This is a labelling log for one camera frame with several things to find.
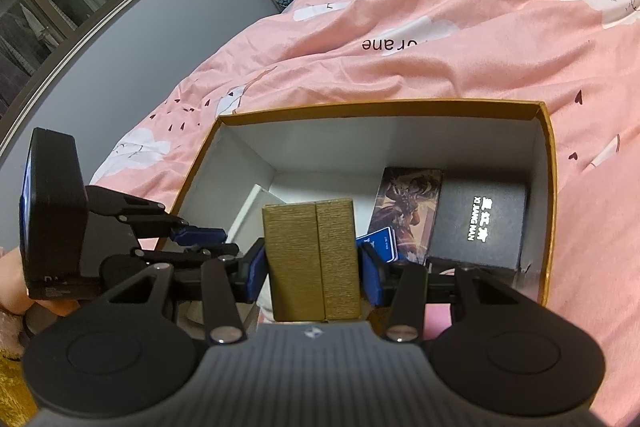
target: hand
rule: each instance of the hand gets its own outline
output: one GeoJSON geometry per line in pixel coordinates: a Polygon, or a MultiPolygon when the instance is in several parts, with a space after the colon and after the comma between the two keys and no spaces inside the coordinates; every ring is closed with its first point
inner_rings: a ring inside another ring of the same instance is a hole
{"type": "Polygon", "coordinates": [[[65,316],[79,308],[77,301],[32,301],[22,272],[20,249],[0,257],[0,309],[20,315],[37,302],[56,315],[65,316]]]}

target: silver screw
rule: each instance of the silver screw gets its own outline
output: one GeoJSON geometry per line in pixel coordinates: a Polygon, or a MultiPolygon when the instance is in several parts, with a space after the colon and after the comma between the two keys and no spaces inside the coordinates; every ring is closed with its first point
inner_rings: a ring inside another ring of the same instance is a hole
{"type": "Polygon", "coordinates": [[[242,331],[233,326],[219,326],[211,330],[210,337],[217,344],[233,344],[242,338],[242,331]]]}
{"type": "Polygon", "coordinates": [[[386,336],[395,342],[411,342],[418,338],[418,331],[412,326],[400,324],[386,330],[386,336]]]}

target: pink blanket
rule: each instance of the pink blanket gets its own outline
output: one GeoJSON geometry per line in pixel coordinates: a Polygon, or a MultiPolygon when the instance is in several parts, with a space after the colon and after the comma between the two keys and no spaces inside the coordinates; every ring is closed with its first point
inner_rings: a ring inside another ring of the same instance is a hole
{"type": "Polygon", "coordinates": [[[594,410],[624,425],[640,412],[638,21],[640,0],[295,0],[181,81],[94,182],[171,207],[216,116],[231,111],[544,100],[560,190],[550,307],[603,346],[594,410]]]}

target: white logo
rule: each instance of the white logo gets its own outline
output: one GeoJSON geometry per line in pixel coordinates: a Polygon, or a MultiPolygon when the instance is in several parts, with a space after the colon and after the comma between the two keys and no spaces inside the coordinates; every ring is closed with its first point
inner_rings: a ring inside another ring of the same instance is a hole
{"type": "Polygon", "coordinates": [[[316,328],[315,326],[313,326],[308,330],[305,330],[304,333],[306,337],[309,337],[312,340],[316,340],[316,338],[322,335],[324,331],[322,331],[320,328],[316,328]]]}
{"type": "Polygon", "coordinates": [[[491,213],[487,210],[491,210],[494,202],[485,198],[484,196],[475,196],[474,204],[471,207],[471,219],[469,220],[469,231],[466,234],[467,241],[475,241],[478,239],[483,243],[486,241],[486,237],[489,234],[487,225],[491,221],[491,213]]]}

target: textured gold box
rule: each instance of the textured gold box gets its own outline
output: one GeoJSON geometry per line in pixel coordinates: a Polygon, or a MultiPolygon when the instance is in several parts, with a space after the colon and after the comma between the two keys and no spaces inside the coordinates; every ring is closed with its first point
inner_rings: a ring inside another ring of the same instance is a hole
{"type": "Polygon", "coordinates": [[[323,321],[316,204],[268,204],[262,209],[262,221],[273,318],[323,321]]]}
{"type": "Polygon", "coordinates": [[[360,318],[360,279],[353,201],[318,201],[316,218],[326,320],[360,318]]]}

